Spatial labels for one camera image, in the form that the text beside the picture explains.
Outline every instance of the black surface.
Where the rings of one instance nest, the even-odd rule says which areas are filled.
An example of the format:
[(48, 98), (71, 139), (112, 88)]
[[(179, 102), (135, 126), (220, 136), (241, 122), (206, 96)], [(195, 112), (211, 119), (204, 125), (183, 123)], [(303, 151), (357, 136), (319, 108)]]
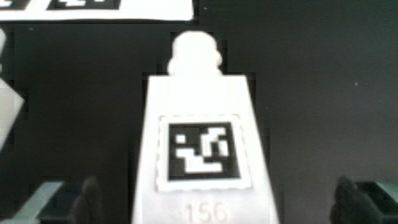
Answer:
[(106, 217), (129, 222), (142, 74), (165, 72), (186, 29), (213, 32), (223, 72), (255, 73), (282, 223), (330, 223), (341, 175), (398, 181), (398, 2), (207, 0), (197, 11), (191, 24), (1, 25), (1, 77), (28, 97), (0, 154), (1, 213), (23, 184), (94, 174)]

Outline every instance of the white object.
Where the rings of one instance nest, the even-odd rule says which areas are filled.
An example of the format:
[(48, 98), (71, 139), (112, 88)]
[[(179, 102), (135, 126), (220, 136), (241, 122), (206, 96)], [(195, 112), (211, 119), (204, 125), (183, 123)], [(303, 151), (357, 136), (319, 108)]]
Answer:
[(218, 64), (213, 38), (183, 33), (149, 77), (133, 224), (279, 223), (247, 79)]
[[(5, 43), (5, 34), (0, 29), (0, 55), (3, 50), (3, 43)], [(10, 86), (0, 79), (0, 152), (10, 127), (14, 124), (16, 115), (21, 109), (21, 105), (23, 105), (23, 98), (19, 97)]]
[[(71, 20), (71, 19), (152, 19), (181, 20), (193, 18), (191, 0), (120, 0), (117, 9), (48, 10), (51, 0), (28, 0), (24, 9), (1, 10), (16, 0), (0, 0), (0, 21)], [(87, 0), (58, 0), (67, 6), (85, 6)]]

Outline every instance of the white plastic block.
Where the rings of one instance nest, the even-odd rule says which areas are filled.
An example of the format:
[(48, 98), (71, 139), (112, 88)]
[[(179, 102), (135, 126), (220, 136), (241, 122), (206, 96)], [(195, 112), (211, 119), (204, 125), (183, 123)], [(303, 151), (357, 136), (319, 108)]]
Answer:
[(279, 223), (247, 79), (218, 65), (213, 38), (183, 33), (149, 77), (133, 224)]
[[(5, 34), (0, 29), (0, 54), (3, 50), (3, 43), (5, 43)], [(14, 124), (16, 115), (21, 109), (21, 105), (23, 105), (23, 98), (14, 92), (3, 80), (0, 79), (0, 152), (10, 127)]]

